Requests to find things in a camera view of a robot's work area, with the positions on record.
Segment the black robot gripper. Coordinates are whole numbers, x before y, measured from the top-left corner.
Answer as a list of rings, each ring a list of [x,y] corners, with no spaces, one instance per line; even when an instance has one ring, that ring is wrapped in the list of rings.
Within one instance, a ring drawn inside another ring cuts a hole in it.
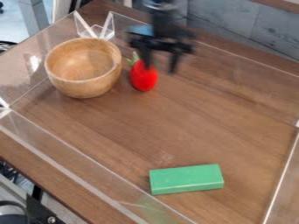
[[[177,25],[173,21],[162,20],[150,24],[132,25],[126,29],[129,35],[128,43],[132,48],[141,53],[145,69],[150,66],[150,51],[174,50],[190,53],[193,50],[192,40],[196,35],[192,31]],[[169,73],[172,74],[178,63],[181,53],[173,52],[169,63]]]

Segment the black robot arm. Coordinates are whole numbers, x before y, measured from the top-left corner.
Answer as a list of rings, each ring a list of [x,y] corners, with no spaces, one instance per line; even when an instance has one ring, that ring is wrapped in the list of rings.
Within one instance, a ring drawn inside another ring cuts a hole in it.
[[[168,72],[173,74],[180,57],[193,52],[192,41],[196,34],[174,21],[177,6],[173,0],[142,0],[142,4],[148,9],[150,22],[128,28],[128,44],[140,52],[145,68],[152,65],[152,51],[168,52]]]

